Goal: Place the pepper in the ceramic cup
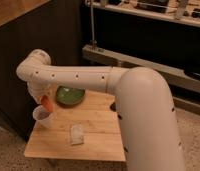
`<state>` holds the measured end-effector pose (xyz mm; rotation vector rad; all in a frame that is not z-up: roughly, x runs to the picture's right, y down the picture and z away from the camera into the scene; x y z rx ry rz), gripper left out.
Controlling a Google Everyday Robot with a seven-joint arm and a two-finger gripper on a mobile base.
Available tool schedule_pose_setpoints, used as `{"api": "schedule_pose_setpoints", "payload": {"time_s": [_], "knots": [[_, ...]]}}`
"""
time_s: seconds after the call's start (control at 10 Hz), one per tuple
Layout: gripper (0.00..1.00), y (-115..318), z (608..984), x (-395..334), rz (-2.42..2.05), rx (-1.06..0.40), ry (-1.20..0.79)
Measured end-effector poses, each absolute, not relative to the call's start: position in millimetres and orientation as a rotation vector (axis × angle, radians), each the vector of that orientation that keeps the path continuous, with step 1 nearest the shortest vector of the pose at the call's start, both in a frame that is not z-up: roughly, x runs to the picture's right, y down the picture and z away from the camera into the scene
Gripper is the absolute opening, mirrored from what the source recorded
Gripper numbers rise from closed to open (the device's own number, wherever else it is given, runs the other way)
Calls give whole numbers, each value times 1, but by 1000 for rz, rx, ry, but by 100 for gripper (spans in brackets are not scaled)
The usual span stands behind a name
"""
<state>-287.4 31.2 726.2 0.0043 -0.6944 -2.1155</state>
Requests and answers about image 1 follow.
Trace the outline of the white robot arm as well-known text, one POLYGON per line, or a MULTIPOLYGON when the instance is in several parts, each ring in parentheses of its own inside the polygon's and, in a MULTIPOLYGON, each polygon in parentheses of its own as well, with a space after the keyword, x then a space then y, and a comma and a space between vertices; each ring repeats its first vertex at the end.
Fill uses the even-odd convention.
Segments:
POLYGON ((173 97, 157 71, 53 66, 47 52, 35 49, 16 74, 36 101, 51 84, 113 95, 128 171, 186 171, 173 97))

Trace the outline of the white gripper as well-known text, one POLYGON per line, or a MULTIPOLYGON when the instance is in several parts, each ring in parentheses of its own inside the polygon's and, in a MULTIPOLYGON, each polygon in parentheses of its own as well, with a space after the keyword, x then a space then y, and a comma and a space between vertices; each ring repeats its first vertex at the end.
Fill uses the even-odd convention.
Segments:
POLYGON ((50 100, 54 97, 54 91, 56 86, 53 84, 39 84, 39 83, 27 83, 28 92, 37 104, 41 103, 43 96, 47 96, 50 100))

